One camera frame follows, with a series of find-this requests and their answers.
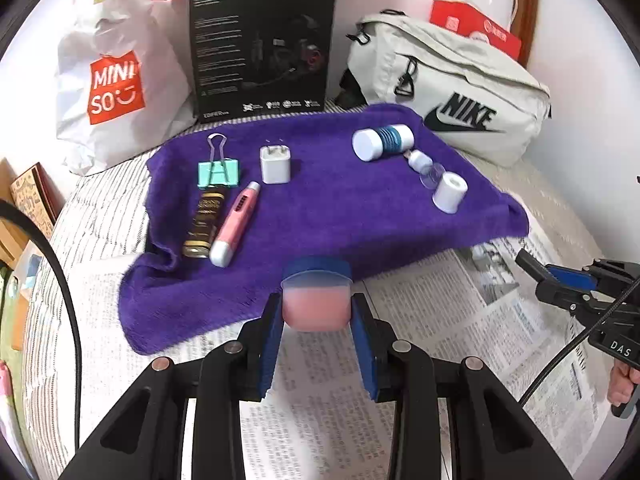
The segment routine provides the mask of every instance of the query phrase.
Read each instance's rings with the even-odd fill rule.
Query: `human hand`
[[[629,402],[636,384],[640,384],[640,371],[616,359],[609,376],[607,400],[614,406]]]

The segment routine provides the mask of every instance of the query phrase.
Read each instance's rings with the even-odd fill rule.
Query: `nike logo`
[[[500,130],[490,130],[487,127],[495,114],[494,109],[454,92],[449,101],[439,110],[438,107],[435,107],[427,114],[424,118],[424,125],[434,132],[503,133]]]

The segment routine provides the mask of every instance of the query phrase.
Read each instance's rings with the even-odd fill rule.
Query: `newspaper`
[[[530,216],[526,238],[507,238],[445,251],[405,268],[354,284],[375,316],[399,338],[431,356],[484,360],[516,397],[575,333],[561,310],[539,304],[533,280],[515,264],[521,247],[543,263],[561,264]],[[132,258],[92,262],[74,269],[70,287],[78,310],[84,371],[81,437],[84,440],[130,383],[153,359],[135,354],[117,314],[120,280]],[[175,362],[197,359],[238,334],[241,323],[167,349]],[[70,338],[62,337],[69,345]],[[72,348],[56,367],[60,431],[68,456],[73,443]],[[606,416],[607,371],[602,355],[581,346],[556,368],[526,410],[571,473],[591,447]],[[452,478],[446,404],[440,405],[442,478]],[[195,400],[190,402],[182,478],[191,477]],[[248,479],[385,479],[394,404],[367,396],[350,330],[298,333],[285,327],[273,386],[261,403],[240,408]]]

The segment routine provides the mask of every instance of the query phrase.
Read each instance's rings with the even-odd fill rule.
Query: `red box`
[[[472,32],[482,32],[489,38],[491,45],[518,60],[522,46],[519,38],[469,4],[434,0],[429,21],[466,38]]]

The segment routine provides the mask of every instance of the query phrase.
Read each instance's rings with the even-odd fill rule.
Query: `blue thread spool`
[[[360,160],[369,162],[383,153],[403,153],[414,146],[414,133],[405,124],[358,130],[351,139],[353,151]]]

